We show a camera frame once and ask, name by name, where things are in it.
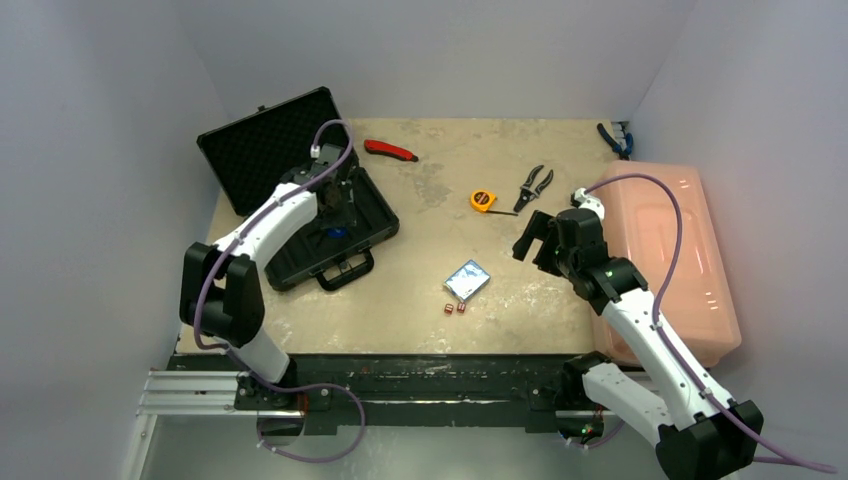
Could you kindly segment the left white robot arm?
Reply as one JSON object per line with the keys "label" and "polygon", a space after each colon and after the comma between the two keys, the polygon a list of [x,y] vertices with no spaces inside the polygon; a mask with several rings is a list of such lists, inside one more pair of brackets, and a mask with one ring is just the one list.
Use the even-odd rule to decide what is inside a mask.
{"label": "left white robot arm", "polygon": [[196,345],[234,355],[261,379],[259,395],[272,408],[297,399],[298,382],[286,371],[290,357],[263,330],[265,303],[259,273],[304,226],[319,217],[319,191],[341,182],[338,171],[351,147],[311,147],[312,169],[278,184],[262,206],[211,245],[196,242],[185,252],[178,306]]}

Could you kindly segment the blue small blind button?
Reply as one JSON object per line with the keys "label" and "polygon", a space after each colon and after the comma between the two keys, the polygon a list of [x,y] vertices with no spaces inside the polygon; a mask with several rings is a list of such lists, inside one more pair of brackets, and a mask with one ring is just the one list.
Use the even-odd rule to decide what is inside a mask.
{"label": "blue small blind button", "polygon": [[344,238],[347,235],[346,228],[332,228],[327,230],[327,235],[330,238],[339,239]]}

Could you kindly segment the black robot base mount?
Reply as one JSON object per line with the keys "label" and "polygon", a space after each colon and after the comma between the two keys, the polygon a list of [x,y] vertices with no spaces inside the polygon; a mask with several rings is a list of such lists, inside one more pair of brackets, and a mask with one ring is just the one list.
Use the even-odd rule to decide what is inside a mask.
{"label": "black robot base mount", "polygon": [[341,426],[519,428],[593,439],[614,416],[570,392],[568,354],[296,354],[275,392],[241,374],[235,407],[289,413],[307,435]]}

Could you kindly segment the blue playing card deck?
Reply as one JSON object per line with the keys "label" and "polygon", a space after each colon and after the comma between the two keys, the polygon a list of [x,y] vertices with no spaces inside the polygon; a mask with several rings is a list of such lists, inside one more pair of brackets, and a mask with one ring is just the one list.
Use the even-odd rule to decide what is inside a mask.
{"label": "blue playing card deck", "polygon": [[445,280],[444,286],[460,303],[466,303],[490,280],[491,275],[482,266],[468,260]]}

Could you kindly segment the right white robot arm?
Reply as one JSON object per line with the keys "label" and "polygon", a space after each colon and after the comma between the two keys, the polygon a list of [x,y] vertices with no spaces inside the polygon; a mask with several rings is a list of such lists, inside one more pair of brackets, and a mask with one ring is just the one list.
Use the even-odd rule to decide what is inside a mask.
{"label": "right white robot arm", "polygon": [[635,265],[609,255],[600,217],[585,208],[534,211],[513,246],[514,258],[524,260],[534,241],[541,243],[534,265],[567,279],[625,340],[654,384],[644,387],[593,351],[563,365],[557,401],[611,410],[653,447],[670,479],[721,479],[750,465],[764,423],[760,409],[735,400],[700,365]]}

